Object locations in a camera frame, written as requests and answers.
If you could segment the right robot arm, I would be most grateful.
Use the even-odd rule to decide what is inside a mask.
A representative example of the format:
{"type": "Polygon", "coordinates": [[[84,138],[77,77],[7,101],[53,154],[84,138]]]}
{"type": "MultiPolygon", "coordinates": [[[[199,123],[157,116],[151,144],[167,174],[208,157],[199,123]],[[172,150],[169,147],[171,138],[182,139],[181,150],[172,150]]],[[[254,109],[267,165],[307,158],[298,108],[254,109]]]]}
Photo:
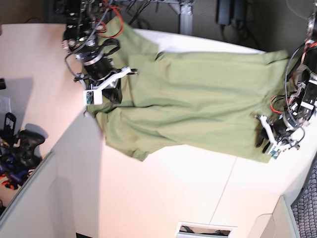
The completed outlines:
{"type": "Polygon", "coordinates": [[[113,104],[122,102],[121,79],[136,74],[130,67],[115,68],[111,55],[120,50],[117,40],[123,31],[123,23],[117,33],[105,36],[104,19],[108,11],[120,15],[118,7],[109,0],[65,0],[61,13],[66,17],[62,46],[65,60],[71,56],[81,62],[83,72],[72,72],[75,82],[84,87],[84,105],[101,105],[107,98],[113,104]]]}

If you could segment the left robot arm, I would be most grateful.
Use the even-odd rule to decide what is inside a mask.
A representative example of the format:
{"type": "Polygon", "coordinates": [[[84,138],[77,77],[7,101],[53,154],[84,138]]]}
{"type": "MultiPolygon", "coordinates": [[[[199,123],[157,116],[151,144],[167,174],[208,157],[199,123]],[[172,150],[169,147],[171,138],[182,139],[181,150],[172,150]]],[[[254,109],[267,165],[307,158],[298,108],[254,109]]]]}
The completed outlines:
{"type": "Polygon", "coordinates": [[[299,149],[302,139],[293,139],[292,134],[304,130],[317,116],[317,13],[308,19],[305,42],[292,54],[302,54],[292,65],[289,59],[284,76],[284,94],[271,98],[269,106],[273,116],[256,115],[262,130],[256,147],[266,145],[262,153],[277,159],[281,152],[299,149]]]}

